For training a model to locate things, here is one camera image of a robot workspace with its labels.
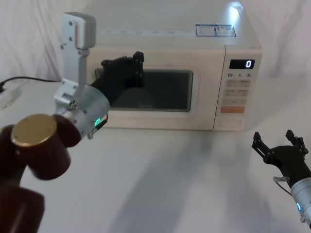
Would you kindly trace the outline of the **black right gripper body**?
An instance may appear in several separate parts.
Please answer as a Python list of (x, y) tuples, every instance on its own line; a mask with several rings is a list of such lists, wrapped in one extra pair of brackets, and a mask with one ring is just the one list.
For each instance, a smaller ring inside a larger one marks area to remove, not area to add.
[(311, 171), (305, 164), (302, 149), (294, 146), (272, 148), (265, 154), (263, 161), (276, 166), (284, 177), (289, 178), (287, 181), (289, 188), (300, 180), (311, 177)]

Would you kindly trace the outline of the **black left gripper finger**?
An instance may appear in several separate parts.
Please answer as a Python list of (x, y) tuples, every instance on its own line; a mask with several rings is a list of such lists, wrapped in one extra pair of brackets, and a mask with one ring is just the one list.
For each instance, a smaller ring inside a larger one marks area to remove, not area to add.
[(123, 56), (114, 60), (103, 60), (101, 66), (107, 71), (133, 71), (132, 60), (132, 57)]
[(134, 59), (134, 83), (136, 87), (143, 87), (144, 85), (144, 70), (143, 70), (143, 63), (144, 63), (144, 53), (137, 51), (133, 55)]

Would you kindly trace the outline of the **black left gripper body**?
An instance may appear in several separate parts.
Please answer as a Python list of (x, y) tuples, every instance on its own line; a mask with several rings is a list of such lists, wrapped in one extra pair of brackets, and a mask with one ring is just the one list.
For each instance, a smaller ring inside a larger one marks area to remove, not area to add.
[(113, 105), (127, 89), (137, 87), (138, 72), (130, 69), (108, 69), (96, 70), (99, 77), (90, 85), (99, 90)]

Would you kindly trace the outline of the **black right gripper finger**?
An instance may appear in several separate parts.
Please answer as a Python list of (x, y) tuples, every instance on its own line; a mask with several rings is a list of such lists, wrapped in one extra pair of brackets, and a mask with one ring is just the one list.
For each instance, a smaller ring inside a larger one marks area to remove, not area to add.
[(309, 153), (308, 149), (305, 147), (303, 138), (295, 136), (292, 130), (287, 130), (286, 138), (295, 148), (298, 148), (301, 153)]
[(274, 150), (264, 144), (259, 132), (254, 134), (252, 148), (262, 157), (265, 163), (275, 162)]

